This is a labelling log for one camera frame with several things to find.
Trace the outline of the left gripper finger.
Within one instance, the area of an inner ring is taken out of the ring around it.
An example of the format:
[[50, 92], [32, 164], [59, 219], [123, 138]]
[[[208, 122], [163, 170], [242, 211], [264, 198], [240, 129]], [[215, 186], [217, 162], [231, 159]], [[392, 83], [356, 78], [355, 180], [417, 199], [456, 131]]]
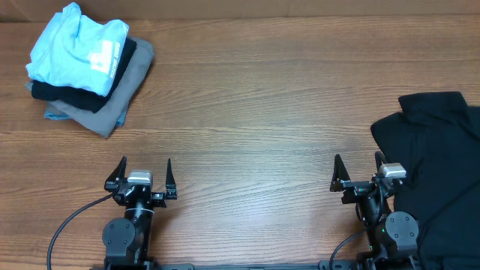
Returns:
[[166, 168], [166, 191], [167, 192], [176, 192], [176, 182], [173, 176], [171, 159], [169, 158], [167, 161], [167, 168]]
[[119, 179], [123, 179], [125, 177], [125, 170], [127, 166], [128, 158], [123, 156], [120, 160], [118, 166], [112, 171], [112, 173], [108, 176], [105, 183], [107, 182], [116, 182]]

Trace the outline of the black t-shirt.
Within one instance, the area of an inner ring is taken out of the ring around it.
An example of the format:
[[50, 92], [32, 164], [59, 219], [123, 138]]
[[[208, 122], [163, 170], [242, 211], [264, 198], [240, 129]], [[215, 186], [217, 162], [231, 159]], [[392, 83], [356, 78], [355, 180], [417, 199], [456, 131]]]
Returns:
[[406, 169], [394, 209], [418, 220], [424, 269], [479, 268], [479, 108], [458, 91], [399, 97], [401, 111], [370, 130]]

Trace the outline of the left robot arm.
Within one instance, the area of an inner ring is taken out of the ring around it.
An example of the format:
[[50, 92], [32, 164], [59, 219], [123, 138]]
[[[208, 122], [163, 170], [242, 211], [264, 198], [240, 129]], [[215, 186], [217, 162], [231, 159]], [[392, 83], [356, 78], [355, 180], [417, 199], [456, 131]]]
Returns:
[[165, 208], [168, 200], [177, 198], [171, 162], [167, 162], [164, 192], [152, 190], [149, 170], [133, 170], [125, 175], [127, 158], [106, 179], [104, 189], [113, 200], [124, 206], [124, 216], [111, 220], [103, 229], [106, 247], [105, 269], [159, 269], [156, 259], [149, 256], [152, 223], [156, 208]]

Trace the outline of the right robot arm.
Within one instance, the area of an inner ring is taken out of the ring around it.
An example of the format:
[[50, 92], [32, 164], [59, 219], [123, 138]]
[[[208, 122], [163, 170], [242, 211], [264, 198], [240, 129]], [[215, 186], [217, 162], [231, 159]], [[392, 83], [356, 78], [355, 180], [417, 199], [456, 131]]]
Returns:
[[[384, 154], [375, 153], [376, 172], [369, 181], [352, 181], [339, 154], [334, 156], [334, 170], [329, 190], [341, 192], [343, 204], [354, 204], [363, 229], [343, 240], [331, 253], [328, 268], [338, 265], [348, 269], [420, 269], [416, 260], [418, 221], [405, 211], [389, 208], [388, 198], [404, 186], [407, 171], [400, 163], [387, 163]], [[338, 251], [362, 234], [370, 250], [358, 253], [352, 262], [335, 259]]]

